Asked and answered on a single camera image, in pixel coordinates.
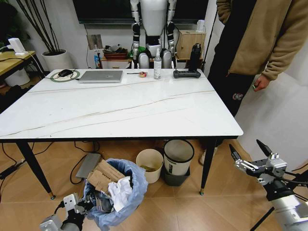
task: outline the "sneaker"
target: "sneaker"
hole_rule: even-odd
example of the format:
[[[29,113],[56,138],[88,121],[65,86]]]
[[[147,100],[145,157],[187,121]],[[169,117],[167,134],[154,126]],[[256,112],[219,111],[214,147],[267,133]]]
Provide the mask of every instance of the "sneaker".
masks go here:
[[[215,153],[217,152],[217,149],[218,149],[218,147],[216,147],[216,148],[214,149],[213,157],[215,156]],[[199,158],[199,163],[200,163],[201,165],[203,165],[203,163],[204,163],[205,154],[206,154],[206,149],[204,150],[204,152],[202,153],[202,155],[201,155],[200,158]]]

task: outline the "white router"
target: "white router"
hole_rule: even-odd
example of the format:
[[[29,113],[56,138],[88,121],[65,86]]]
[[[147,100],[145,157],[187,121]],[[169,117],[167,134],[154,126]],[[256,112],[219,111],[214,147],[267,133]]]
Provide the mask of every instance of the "white router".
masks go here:
[[[10,38],[9,39],[10,45],[8,45],[9,49],[14,49],[15,55],[26,55],[25,48],[22,45],[19,38]]]

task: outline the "tape roll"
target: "tape roll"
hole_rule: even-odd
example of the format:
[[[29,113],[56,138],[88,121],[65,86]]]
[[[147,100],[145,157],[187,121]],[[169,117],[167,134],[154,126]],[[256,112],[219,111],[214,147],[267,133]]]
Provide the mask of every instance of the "tape roll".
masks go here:
[[[141,77],[141,78],[144,78],[144,77],[146,77],[146,72],[143,72],[143,71],[141,71],[141,72],[139,72],[139,77]]]

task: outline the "storage box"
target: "storage box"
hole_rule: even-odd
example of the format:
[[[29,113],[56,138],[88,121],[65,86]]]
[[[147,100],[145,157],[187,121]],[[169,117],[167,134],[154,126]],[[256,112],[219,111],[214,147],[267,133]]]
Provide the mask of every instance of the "storage box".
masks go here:
[[[190,59],[192,47],[196,43],[204,46],[205,33],[198,33],[195,30],[180,30],[179,41],[177,45],[177,57],[179,59]]]
[[[169,186],[180,186],[184,181],[190,176],[190,168],[188,168],[184,176],[175,176],[169,174],[165,168],[163,168],[164,179],[167,185]]]

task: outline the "white marble tabletop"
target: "white marble tabletop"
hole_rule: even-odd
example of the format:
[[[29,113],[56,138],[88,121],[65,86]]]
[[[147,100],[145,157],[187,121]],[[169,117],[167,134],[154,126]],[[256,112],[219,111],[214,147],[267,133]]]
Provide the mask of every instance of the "white marble tabletop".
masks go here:
[[[139,71],[148,76],[127,74]],[[153,76],[152,69],[124,69],[121,83],[45,78],[0,114],[0,140],[243,134],[203,73],[174,79],[173,69],[162,69],[160,80]]]

